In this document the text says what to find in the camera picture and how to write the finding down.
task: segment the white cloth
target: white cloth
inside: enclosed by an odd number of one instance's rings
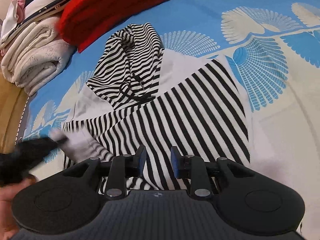
[[[10,32],[17,26],[17,21],[19,18],[17,15],[17,9],[18,1],[12,0],[8,8],[7,15],[2,24],[0,44],[7,40]]]
[[[31,23],[15,39],[1,61],[6,80],[25,87],[29,95],[59,74],[74,52],[74,47],[57,38],[54,16]]]
[[[247,92],[235,78],[226,57],[219,55],[215,59],[226,68],[232,77],[239,91],[241,103],[244,106],[251,159],[249,168],[283,183],[286,179],[285,174],[281,173],[281,164],[277,163],[275,153],[259,123],[252,121],[252,112]],[[210,60],[187,56],[173,50],[165,49],[161,62],[158,92],[155,96],[169,91],[207,62],[210,62]],[[83,86],[75,105],[71,107],[66,122],[97,117],[111,111],[113,111],[113,108],[107,101],[97,97],[87,86]],[[90,157],[87,153],[92,150],[93,138],[85,128],[80,129],[79,132],[74,134],[55,131],[55,136],[59,133],[63,133],[69,138],[70,142],[66,144],[62,150],[73,161],[79,162]]]

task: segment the bedsheet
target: bedsheet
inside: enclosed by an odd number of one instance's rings
[[[320,239],[320,0],[169,0],[132,16],[100,37],[42,87],[29,103],[24,139],[61,127],[76,95],[93,75],[105,42],[130,23],[150,22],[165,48],[195,57],[226,55],[246,89],[257,122],[279,167],[281,181],[306,204],[299,232]],[[34,174],[64,166],[52,151]]]

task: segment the metal screw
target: metal screw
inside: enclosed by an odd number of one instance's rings
[[[195,191],[195,194],[198,196],[198,197],[207,197],[210,195],[210,191],[205,189],[205,188],[199,188]]]
[[[122,191],[118,188],[111,188],[107,190],[107,195],[109,197],[118,197],[122,194]]]

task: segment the human hand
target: human hand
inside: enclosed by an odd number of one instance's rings
[[[0,240],[8,240],[19,231],[12,215],[11,203],[19,191],[34,183],[36,178],[30,175],[20,183],[0,188]]]

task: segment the red fabric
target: red fabric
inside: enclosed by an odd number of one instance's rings
[[[62,38],[79,53],[127,17],[165,0],[71,0],[58,29]]]

